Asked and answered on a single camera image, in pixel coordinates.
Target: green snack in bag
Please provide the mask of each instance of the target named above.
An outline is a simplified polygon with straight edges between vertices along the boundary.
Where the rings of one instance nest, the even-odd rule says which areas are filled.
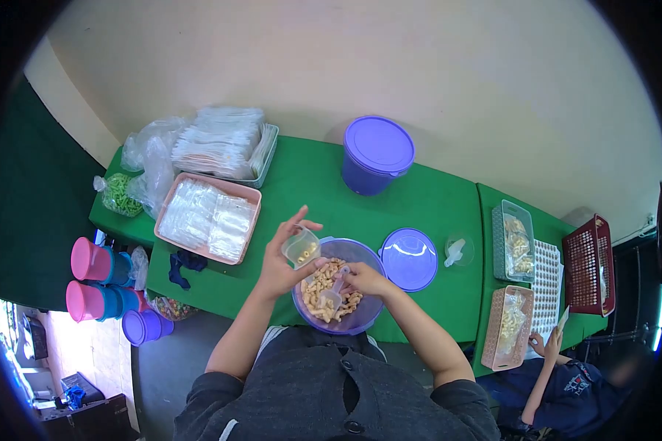
[[[103,206],[112,212],[127,217],[135,217],[142,211],[142,204],[125,194],[131,177],[115,173],[107,180],[100,176],[93,178],[93,189],[102,193]]]

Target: dark gray jacket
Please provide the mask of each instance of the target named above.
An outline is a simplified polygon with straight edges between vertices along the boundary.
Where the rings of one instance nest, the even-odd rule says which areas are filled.
[[[344,383],[346,391],[357,387],[350,412]],[[174,439],[182,441],[499,438],[476,383],[454,381],[427,397],[403,370],[333,345],[272,354],[245,384],[224,373],[201,375],[174,421]]]

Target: green wall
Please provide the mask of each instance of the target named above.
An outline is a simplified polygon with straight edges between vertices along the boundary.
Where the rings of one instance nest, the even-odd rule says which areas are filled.
[[[66,311],[71,246],[92,238],[93,176],[105,169],[22,78],[0,125],[0,297]]]

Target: green basket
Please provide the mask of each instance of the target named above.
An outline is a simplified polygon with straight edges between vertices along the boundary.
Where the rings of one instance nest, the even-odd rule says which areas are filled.
[[[505,262],[505,223],[503,214],[515,216],[527,232],[527,240],[530,245],[530,252],[534,259],[534,232],[532,231],[532,216],[526,209],[515,205],[509,200],[503,199],[503,202],[493,208],[493,276],[496,279],[507,280],[509,282],[534,282],[533,270],[530,275],[510,276],[508,274]]]

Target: table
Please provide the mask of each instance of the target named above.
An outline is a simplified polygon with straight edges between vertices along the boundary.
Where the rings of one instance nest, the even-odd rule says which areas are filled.
[[[137,176],[141,172],[128,172],[120,166],[120,158],[123,153],[123,147],[120,147],[108,169],[105,178],[113,176],[115,173],[123,173],[128,176]],[[91,207],[91,213],[88,219],[96,225],[98,229],[107,232],[111,236],[120,239],[124,243],[134,243],[151,248],[154,245],[154,219],[144,212],[135,217],[126,217],[119,215],[103,206],[101,196],[96,195]]]
[[[184,291],[168,279],[169,255],[177,247],[155,239],[147,289],[186,304],[235,317],[254,286],[266,243],[279,224],[303,204],[309,219],[325,225],[318,236],[344,237],[378,250],[385,238],[402,227],[424,232],[438,251],[439,269],[431,285],[411,294],[415,301],[457,341],[476,340],[481,307],[483,246],[478,191],[471,181],[419,164],[387,190],[371,198],[348,189],[341,179],[343,147],[295,137],[280,136],[270,172],[261,189],[262,210],[253,238],[240,265],[209,261],[202,272],[182,268],[191,283]],[[466,267],[444,268],[444,243],[452,232],[474,240],[474,260]],[[291,295],[275,305],[270,324],[303,323]],[[387,311],[369,330],[379,341],[406,342]]]
[[[488,187],[482,183],[477,184],[478,196],[481,203],[481,214],[483,216],[483,237],[484,237],[484,260],[483,260],[483,296],[481,300],[481,313],[478,319],[478,336],[475,344],[475,353],[473,359],[473,371],[477,377],[488,375],[493,371],[481,365],[481,356],[483,354],[483,345],[485,343],[485,333],[488,330],[488,319],[491,314],[491,302],[493,301],[493,291],[506,287],[514,282],[506,282],[493,277],[493,229],[491,222],[491,211],[494,207],[501,204],[503,199],[509,200],[525,208],[532,216],[532,228],[534,238],[556,245],[562,253],[561,262],[564,263],[563,248],[561,239],[573,232],[576,228],[548,215],[542,210],[532,207],[518,199],[510,197],[501,191]],[[522,287],[528,287],[528,284],[519,283]],[[560,313],[565,308],[565,287],[562,281]],[[565,349],[579,344],[585,337],[603,330],[608,325],[608,319],[599,315],[592,314],[569,314],[569,320],[564,327],[564,337],[561,348]]]

